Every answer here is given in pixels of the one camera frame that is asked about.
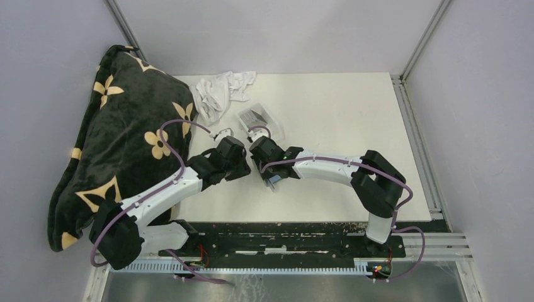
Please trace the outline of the clear plastic card box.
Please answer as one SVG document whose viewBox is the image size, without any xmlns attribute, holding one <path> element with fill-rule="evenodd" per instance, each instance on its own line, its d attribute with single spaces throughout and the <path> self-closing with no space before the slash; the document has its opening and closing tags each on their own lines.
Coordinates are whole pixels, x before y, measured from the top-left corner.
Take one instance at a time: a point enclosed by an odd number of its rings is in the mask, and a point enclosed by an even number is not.
<svg viewBox="0 0 534 302">
<path fill-rule="evenodd" d="M 274 140 L 284 140 L 285 131 L 280 121 L 262 103 L 253 103 L 236 113 L 240 127 L 247 133 L 262 131 Z"/>
</svg>

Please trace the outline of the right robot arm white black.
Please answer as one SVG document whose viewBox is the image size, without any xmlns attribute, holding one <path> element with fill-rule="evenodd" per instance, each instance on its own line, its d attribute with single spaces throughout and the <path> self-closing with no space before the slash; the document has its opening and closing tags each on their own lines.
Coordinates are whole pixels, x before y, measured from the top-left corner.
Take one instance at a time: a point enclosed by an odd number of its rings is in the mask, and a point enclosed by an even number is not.
<svg viewBox="0 0 534 302">
<path fill-rule="evenodd" d="M 265 181 L 318 179 L 351 187 L 368 211 L 364 249 L 379 257 L 389 249 L 389 238 L 404 204 L 402 194 L 413 197 L 406 178 L 379 152 L 367 150 L 360 157 L 319 155 L 302 147 L 283 150 L 272 138 L 252 138 L 249 151 Z"/>
</svg>

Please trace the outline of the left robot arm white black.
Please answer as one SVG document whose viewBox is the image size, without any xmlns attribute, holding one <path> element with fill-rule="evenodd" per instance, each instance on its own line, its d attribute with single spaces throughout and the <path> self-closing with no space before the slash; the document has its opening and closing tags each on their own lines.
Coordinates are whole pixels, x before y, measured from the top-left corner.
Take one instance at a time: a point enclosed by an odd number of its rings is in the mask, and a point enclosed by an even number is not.
<svg viewBox="0 0 534 302">
<path fill-rule="evenodd" d="M 141 255 L 166 249 L 192 255 L 198 248 L 192 227 L 183 220 L 163 225 L 153 225 L 153 221 L 222 180 L 232 181 L 250 172 L 244 144 L 226 136 L 215 148 L 191 157 L 185 168 L 144 192 L 119 203 L 104 202 L 90 232 L 94 250 L 116 270 L 129 266 Z"/>
</svg>

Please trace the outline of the green leather card holder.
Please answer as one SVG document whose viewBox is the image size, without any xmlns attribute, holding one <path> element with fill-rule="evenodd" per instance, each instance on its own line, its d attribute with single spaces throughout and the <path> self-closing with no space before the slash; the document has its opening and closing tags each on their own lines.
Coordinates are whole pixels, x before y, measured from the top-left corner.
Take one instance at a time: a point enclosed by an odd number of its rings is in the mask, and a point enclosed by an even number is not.
<svg viewBox="0 0 534 302">
<path fill-rule="evenodd" d="M 276 189 L 275 184 L 277 182 L 280 182 L 281 180 L 282 178 L 279 175 L 270 174 L 264 179 L 264 183 L 266 184 L 266 187 L 268 187 L 272 191 L 275 191 Z"/>
</svg>

